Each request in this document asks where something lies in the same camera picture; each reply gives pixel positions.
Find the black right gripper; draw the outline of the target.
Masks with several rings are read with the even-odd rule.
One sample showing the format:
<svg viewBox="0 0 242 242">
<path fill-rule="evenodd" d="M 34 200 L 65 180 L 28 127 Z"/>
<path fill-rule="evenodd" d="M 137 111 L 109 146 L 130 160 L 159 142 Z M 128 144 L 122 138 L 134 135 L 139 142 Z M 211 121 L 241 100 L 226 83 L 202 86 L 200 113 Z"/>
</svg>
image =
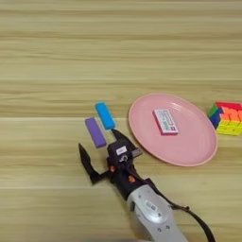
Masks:
<svg viewBox="0 0 242 242">
<path fill-rule="evenodd" d="M 112 129 L 112 134 L 116 140 L 123 139 L 126 140 L 129 144 L 131 150 L 135 150 L 135 144 L 121 131 Z M 93 168 L 91 164 L 91 158 L 87 153 L 86 149 L 82 145 L 78 145 L 79 155 L 81 163 L 84 166 L 92 184 L 96 184 L 109 177 L 110 172 L 105 171 L 99 174 Z M 153 186 L 153 183 L 150 179 L 142 179 L 134 165 L 133 165 L 133 156 L 132 153 L 127 150 L 122 154 L 117 154 L 117 149 L 108 148 L 109 157 L 107 162 L 109 167 L 114 167 L 114 170 L 111 170 L 111 183 L 113 183 L 124 200 L 127 200 L 129 195 L 139 187 L 143 185 Z"/>
</svg>

